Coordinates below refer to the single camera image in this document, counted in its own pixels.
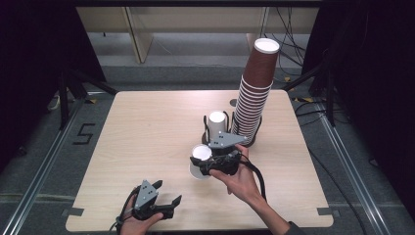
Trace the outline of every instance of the black cable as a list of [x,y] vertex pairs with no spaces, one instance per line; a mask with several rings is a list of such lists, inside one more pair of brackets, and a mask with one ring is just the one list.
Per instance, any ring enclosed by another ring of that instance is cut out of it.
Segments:
[[291,42],[293,43],[293,45],[295,45],[295,52],[296,52],[296,54],[297,54],[297,57],[299,58],[299,61],[300,61],[300,63],[302,64],[302,61],[304,60],[304,57],[303,57],[303,55],[302,55],[302,53],[300,52],[300,50],[298,49],[298,45],[297,45],[297,43],[296,43],[296,41],[294,40],[294,36],[293,36],[293,28],[292,28],[292,26],[291,26],[291,16],[292,16],[292,11],[293,11],[293,8],[288,8],[288,24],[286,24],[286,22],[284,21],[284,19],[283,19],[283,17],[282,17],[282,15],[281,15],[281,13],[280,13],[280,11],[279,11],[279,9],[278,9],[278,7],[276,8],[276,10],[277,10],[277,13],[278,13],[278,16],[280,17],[280,19],[281,19],[281,22],[283,23],[283,25],[284,25],[284,29],[286,30],[286,34],[285,34],[285,36],[284,36],[284,40],[283,40],[283,42],[284,42],[284,44],[285,44],[285,39],[288,37],[290,40],[291,40]]
[[111,226],[109,233],[111,233],[111,232],[113,231],[114,227],[116,227],[116,233],[117,233],[117,234],[119,234],[119,233],[120,233],[120,230],[121,230],[121,226],[122,226],[122,224],[123,224],[123,223],[124,223],[124,222],[125,222],[128,218],[132,217],[132,215],[131,215],[131,216],[127,217],[126,219],[124,219],[124,218],[123,218],[123,217],[124,217],[124,213],[125,213],[125,209],[126,209],[126,208],[127,208],[127,206],[128,206],[128,202],[129,202],[129,201],[130,201],[130,199],[131,199],[134,195],[136,195],[136,194],[137,194],[137,189],[134,189],[133,191],[131,191],[130,195],[128,195],[128,198],[127,198],[127,200],[125,201],[124,206],[122,207],[122,211],[121,211],[121,213],[119,214],[119,216],[115,219],[115,223]]
[[338,190],[340,191],[340,193],[342,194],[342,196],[345,198],[346,202],[348,203],[348,206],[351,208],[351,210],[353,211],[354,215],[357,218],[357,221],[360,224],[360,227],[363,231],[363,234],[367,234],[366,232],[366,228],[364,227],[363,221],[360,217],[360,215],[357,213],[357,210],[354,208],[354,206],[351,204],[350,199],[346,196],[345,192],[343,191],[343,189],[340,187],[339,183],[336,181],[336,179],[334,178],[333,174],[329,171],[329,169],[317,158],[317,156],[311,151],[311,149],[307,146],[308,152],[311,154],[311,156],[317,160],[317,162],[321,165],[321,167],[324,169],[324,171],[326,171],[326,173],[329,175],[329,177],[332,179],[333,183],[336,185],[336,187],[338,188]]
[[241,156],[246,158],[247,162],[240,161],[240,164],[246,165],[249,169],[251,169],[253,172],[255,172],[255,174],[256,174],[256,176],[258,177],[258,180],[259,180],[260,194],[262,195],[262,198],[265,199],[265,201],[266,201],[265,182],[263,180],[262,173],[259,171],[259,169],[255,165],[253,165],[253,163],[251,163],[251,161],[248,159],[247,156],[245,156],[243,154],[241,154]]
[[325,101],[313,101],[313,102],[306,102],[306,103],[304,103],[304,104],[299,105],[299,106],[295,109],[294,113],[295,113],[295,114],[297,114],[297,112],[299,111],[299,109],[300,109],[300,108],[302,108],[302,107],[303,107],[303,106],[305,106],[305,105],[310,105],[310,104],[320,104],[320,103],[326,103],[326,102],[325,102]]
[[315,123],[316,121],[318,121],[318,120],[320,120],[320,119],[321,119],[321,116],[320,116],[320,117],[318,117],[318,118],[317,118],[317,119],[315,119],[315,120],[312,120],[312,121],[309,121],[309,122],[307,122],[307,123],[301,124],[300,126],[305,126],[305,125],[308,125],[308,124]]

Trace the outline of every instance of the table surface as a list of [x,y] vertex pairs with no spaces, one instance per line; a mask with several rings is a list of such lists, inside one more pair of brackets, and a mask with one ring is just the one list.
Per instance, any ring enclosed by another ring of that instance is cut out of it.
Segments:
[[[163,181],[157,205],[182,195],[174,218],[157,223],[154,231],[266,228],[222,182],[189,172],[203,117],[214,110],[232,114],[230,101],[238,95],[238,90],[119,92],[73,204],[83,214],[70,215],[67,230],[108,230],[143,179]],[[264,177],[269,205],[298,226],[331,226],[332,216],[317,211],[328,204],[287,93],[271,90],[262,115],[250,159]]]

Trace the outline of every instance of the wire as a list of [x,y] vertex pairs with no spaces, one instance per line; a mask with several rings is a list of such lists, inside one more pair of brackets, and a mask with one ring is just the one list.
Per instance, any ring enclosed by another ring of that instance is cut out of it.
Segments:
[[136,194],[137,194],[137,190],[138,190],[138,189],[137,189],[137,188],[135,188],[134,190],[132,190],[132,191],[131,191],[130,195],[128,195],[128,198],[127,198],[127,200],[125,201],[124,206],[122,207],[122,211],[121,211],[121,213],[119,214],[119,216],[115,219],[115,223],[114,223],[114,224],[110,227],[109,233],[111,233],[111,232],[113,231],[114,227],[116,227],[116,232],[117,232],[117,234],[119,234],[122,224],[123,224],[123,223],[124,223],[124,222],[125,222],[128,218],[132,217],[132,215],[131,215],[131,216],[127,217],[127,218],[123,218],[123,217],[124,217],[124,215],[125,215],[125,213],[126,213],[125,209],[127,208],[127,206],[128,206],[128,203],[129,203],[130,199],[131,199],[134,195],[136,195]]
[[265,194],[265,182],[263,180],[263,176],[262,173],[260,172],[260,170],[253,165],[253,163],[251,163],[251,161],[248,159],[247,156],[241,154],[241,156],[243,156],[245,159],[247,159],[247,161],[239,161],[240,164],[246,165],[249,169],[251,169],[253,172],[255,172],[256,176],[258,177],[259,180],[259,186],[260,186],[260,194],[262,195],[262,198],[265,199],[266,201],[266,194]]
[[338,190],[340,191],[340,193],[342,194],[342,196],[345,198],[346,202],[348,203],[348,206],[351,208],[354,215],[356,216],[357,221],[359,222],[359,225],[360,225],[360,227],[363,231],[363,234],[366,235],[367,232],[366,232],[366,228],[364,227],[363,221],[362,221],[360,215],[357,213],[356,208],[351,203],[350,199],[346,196],[345,191],[343,191],[342,187],[340,187],[339,183],[336,181],[336,179],[334,178],[333,174],[329,171],[329,169],[320,161],[320,159],[317,158],[317,156],[311,151],[311,149],[308,146],[307,146],[307,149],[308,149],[308,152],[311,154],[311,156],[315,160],[317,160],[317,162],[321,165],[321,167],[324,169],[324,171],[326,171],[326,173],[332,179],[333,183],[336,185],[336,187],[338,188]]
[[306,122],[306,123],[304,123],[304,124],[301,124],[300,126],[305,126],[305,125],[308,125],[308,124],[315,123],[316,121],[320,120],[321,118],[322,118],[322,116],[318,117],[318,118],[317,118],[317,119],[315,119],[315,120],[312,120],[312,121]]

